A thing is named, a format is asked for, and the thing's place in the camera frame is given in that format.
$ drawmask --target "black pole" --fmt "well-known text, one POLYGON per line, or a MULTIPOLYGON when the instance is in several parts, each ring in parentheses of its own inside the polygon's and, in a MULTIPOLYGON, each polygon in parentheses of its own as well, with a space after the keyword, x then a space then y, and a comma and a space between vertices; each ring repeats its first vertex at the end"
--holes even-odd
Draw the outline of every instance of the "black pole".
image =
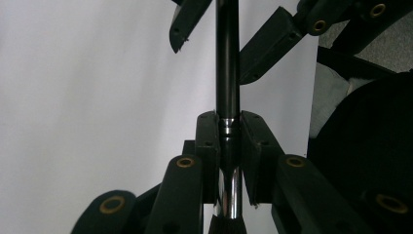
POLYGON ((216 14, 216 112, 221 119, 236 119, 240 115, 238 0, 217 0, 216 14))
POLYGON ((216 112, 219 116, 219 189, 209 234, 246 233, 240 130, 238 0, 216 3, 216 112))

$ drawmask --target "brass grommet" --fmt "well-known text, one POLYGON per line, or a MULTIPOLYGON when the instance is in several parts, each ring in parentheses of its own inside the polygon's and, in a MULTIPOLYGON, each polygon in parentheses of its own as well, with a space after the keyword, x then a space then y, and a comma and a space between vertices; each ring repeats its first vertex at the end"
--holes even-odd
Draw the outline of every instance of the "brass grommet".
POLYGON ((386 11, 386 5, 385 4, 377 4, 376 6, 374 6, 371 11, 370 11, 370 17, 371 18, 378 18, 381 15, 383 15, 383 13, 386 11))
POLYGON ((387 196, 384 194, 377 194, 376 202, 382 208, 393 213, 404 215, 409 211, 409 208, 403 202, 394 197, 387 196))
POLYGON ((195 165, 195 161, 192 158, 181 158, 176 162, 179 168, 190 168, 195 165))
POLYGON ((286 164, 293 167, 293 168, 302 168, 304 167, 305 163, 304 160, 302 160, 299 157, 291 157, 291 158, 287 158, 285 160, 286 164))
POLYGON ((99 210, 102 214, 112 215, 118 211, 120 211, 125 206, 125 198, 122 196, 113 196, 110 197, 102 204, 100 204, 99 210), (109 206, 110 203, 117 203, 116 206, 111 207, 109 206))
POLYGON ((325 30, 325 27, 327 26, 327 23, 324 20, 319 20, 313 25, 313 30, 316 32, 320 32, 325 30))

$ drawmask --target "metal shaft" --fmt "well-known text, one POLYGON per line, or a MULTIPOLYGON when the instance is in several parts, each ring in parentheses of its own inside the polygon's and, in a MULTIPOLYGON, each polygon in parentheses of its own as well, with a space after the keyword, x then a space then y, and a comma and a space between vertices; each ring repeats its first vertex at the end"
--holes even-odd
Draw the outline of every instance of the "metal shaft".
POLYGON ((215 215, 238 218, 242 215, 238 0, 217 0, 216 30, 216 112, 220 118, 221 160, 215 215))

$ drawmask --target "circular opening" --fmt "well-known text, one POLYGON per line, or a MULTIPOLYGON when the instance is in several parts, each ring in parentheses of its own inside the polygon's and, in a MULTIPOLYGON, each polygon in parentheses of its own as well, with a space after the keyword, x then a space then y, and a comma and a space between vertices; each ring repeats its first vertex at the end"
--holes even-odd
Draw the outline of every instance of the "circular opening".
POLYGON ((174 222, 169 222, 164 224, 162 230, 164 233, 176 233, 180 229, 179 225, 174 222))
POLYGON ((377 18, 383 15, 383 13, 386 11, 386 5, 385 4, 377 4, 374 6, 371 11, 370 11, 370 16, 372 18, 377 18))
POLYGON ((340 231, 340 233, 357 233, 355 228, 344 220, 338 221, 335 226, 340 231))
POLYGON ((99 210, 101 213, 106 215, 112 215, 118 211, 120 211, 125 205, 125 198, 121 196, 113 196, 110 197, 102 204, 100 204, 99 210))
POLYGON ((181 158, 176 162, 179 168, 190 168, 194 166, 195 161, 191 158, 181 158))
POLYGON ((286 159, 286 164, 288 164, 289 166, 294 167, 294 168, 304 167, 304 161, 300 158, 297 158, 297 157, 287 158, 286 159))
POLYGON ((409 211, 409 208, 402 203, 400 200, 386 196, 383 194, 377 194, 376 202, 384 209, 397 213, 397 214, 406 214, 409 211))
POLYGON ((319 20, 314 24, 313 30, 320 32, 320 31, 323 31, 326 26, 327 26, 327 23, 324 20, 319 20))

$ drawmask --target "white backdrop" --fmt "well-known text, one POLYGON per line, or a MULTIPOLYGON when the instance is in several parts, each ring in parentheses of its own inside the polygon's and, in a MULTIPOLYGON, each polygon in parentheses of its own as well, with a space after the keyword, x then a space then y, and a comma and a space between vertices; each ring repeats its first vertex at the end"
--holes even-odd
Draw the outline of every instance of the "white backdrop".
MULTIPOLYGON (((241 0, 241 46, 279 5, 294 14, 297 2, 241 0)), ((161 182, 215 104, 214 3, 177 55, 174 9, 168 0, 0 0, 1 233, 69 233, 96 196, 161 182)), ((306 37, 242 87, 242 109, 263 116, 287 153, 306 152, 317 42, 306 37)), ((275 232, 269 206, 245 207, 244 218, 249 233, 275 232)))

